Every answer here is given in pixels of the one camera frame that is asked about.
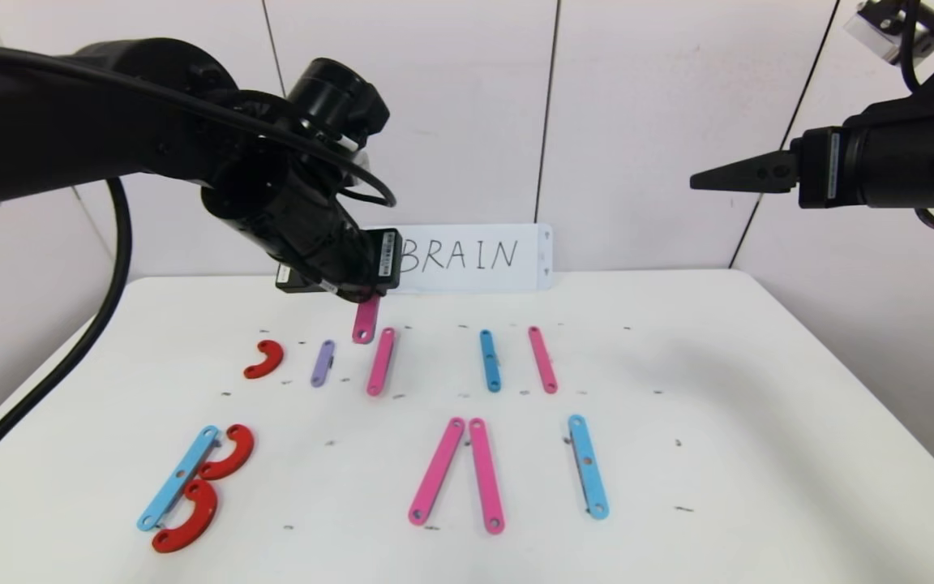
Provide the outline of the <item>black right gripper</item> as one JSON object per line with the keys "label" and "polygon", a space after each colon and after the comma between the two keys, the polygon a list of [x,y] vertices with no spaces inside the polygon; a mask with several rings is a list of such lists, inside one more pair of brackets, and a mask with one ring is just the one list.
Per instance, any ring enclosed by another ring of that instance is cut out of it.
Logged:
{"label": "black right gripper", "polygon": [[796,145],[701,171],[690,188],[771,195],[799,182],[803,209],[934,207],[934,118],[819,128]]}

